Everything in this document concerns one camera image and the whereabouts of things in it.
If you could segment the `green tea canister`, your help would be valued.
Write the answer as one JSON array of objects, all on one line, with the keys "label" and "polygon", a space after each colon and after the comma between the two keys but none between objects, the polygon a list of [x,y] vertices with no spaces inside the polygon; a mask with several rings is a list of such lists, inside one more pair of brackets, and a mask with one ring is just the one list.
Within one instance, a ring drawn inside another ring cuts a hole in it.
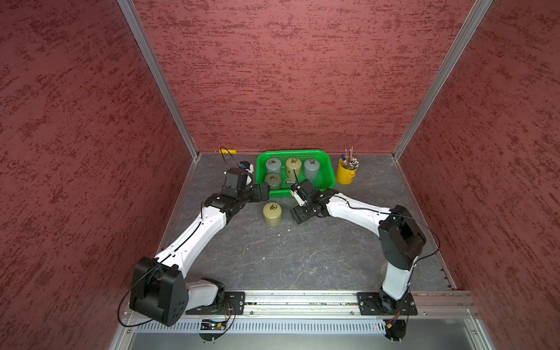
[{"label": "green tea canister", "polygon": [[270,173],[265,176],[265,183],[269,186],[270,190],[281,190],[282,177],[278,173]]}]

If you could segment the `beige tea canister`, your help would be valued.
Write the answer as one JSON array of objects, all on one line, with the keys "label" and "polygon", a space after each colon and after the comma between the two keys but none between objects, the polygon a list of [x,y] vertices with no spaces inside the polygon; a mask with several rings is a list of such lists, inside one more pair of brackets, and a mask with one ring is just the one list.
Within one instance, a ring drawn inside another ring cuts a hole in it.
[{"label": "beige tea canister", "polygon": [[298,179],[301,172],[302,161],[299,158],[291,157],[286,160],[286,174],[290,179]]},{"label": "beige tea canister", "polygon": [[264,222],[269,227],[277,227],[281,223],[282,208],[276,202],[267,203],[263,209]]}]

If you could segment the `beige tea canister back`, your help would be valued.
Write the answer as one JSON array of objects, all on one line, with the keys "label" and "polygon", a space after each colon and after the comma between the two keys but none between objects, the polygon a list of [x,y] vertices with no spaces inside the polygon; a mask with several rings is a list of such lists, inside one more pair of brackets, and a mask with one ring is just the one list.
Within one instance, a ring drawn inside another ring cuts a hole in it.
[{"label": "beige tea canister back", "polygon": [[302,161],[299,158],[291,157],[286,160],[286,174],[290,179],[298,179],[301,172]]}]

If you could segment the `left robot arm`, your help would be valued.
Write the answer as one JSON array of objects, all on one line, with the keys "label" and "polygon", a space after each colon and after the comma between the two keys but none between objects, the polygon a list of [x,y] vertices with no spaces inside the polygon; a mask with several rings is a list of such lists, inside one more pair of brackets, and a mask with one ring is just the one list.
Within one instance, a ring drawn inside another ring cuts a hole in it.
[{"label": "left robot arm", "polygon": [[186,312],[220,308],[225,299],[223,284],[210,278],[186,281],[192,264],[212,238],[248,203],[268,201],[267,184],[242,189],[223,188],[207,198],[193,223],[154,258],[136,263],[128,293],[129,308],[166,326],[174,325]]}]

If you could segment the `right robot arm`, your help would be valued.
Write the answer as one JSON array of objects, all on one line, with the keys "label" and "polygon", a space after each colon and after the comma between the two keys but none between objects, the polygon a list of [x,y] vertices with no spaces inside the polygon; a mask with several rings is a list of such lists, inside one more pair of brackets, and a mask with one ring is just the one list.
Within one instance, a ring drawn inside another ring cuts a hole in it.
[{"label": "right robot arm", "polygon": [[320,191],[293,185],[290,192],[297,201],[297,206],[290,211],[297,224],[313,217],[335,217],[363,227],[379,238],[387,267],[375,304],[385,314],[399,314],[405,306],[415,265],[427,242],[407,208],[376,207],[333,189]]}]

